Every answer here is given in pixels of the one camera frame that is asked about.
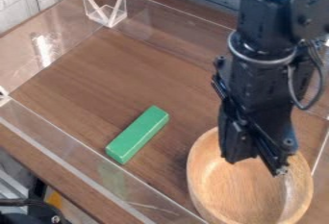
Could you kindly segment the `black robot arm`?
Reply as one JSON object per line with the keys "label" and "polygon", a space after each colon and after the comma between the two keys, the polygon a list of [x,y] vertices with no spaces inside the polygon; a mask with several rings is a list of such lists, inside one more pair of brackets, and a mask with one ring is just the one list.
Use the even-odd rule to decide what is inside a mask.
{"label": "black robot arm", "polygon": [[324,89],[320,40],[329,36],[329,0],[240,0],[229,59],[213,60],[220,98],[220,157],[258,157],[272,175],[286,172],[298,141],[291,111],[308,109]]}

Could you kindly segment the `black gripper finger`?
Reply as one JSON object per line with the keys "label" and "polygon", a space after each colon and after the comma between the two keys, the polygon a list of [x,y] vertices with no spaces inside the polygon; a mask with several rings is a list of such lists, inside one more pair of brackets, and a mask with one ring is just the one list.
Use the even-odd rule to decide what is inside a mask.
{"label": "black gripper finger", "polygon": [[256,157],[247,122],[228,116],[224,110],[217,112],[217,134],[220,157],[233,164]]}
{"label": "black gripper finger", "polygon": [[239,120],[239,153],[242,160],[259,157],[272,176],[287,172],[287,159],[295,154],[295,135],[290,129],[274,131],[272,126],[262,128],[247,119]]}

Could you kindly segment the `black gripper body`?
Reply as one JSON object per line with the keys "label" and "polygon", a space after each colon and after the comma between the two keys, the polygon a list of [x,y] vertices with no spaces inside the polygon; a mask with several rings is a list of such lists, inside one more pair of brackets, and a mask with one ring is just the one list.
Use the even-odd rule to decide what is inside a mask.
{"label": "black gripper body", "polygon": [[284,64],[255,64],[236,58],[213,60],[212,86],[220,97],[220,110],[229,117],[247,119],[262,128],[294,131],[291,110],[303,108],[312,65],[307,57]]}

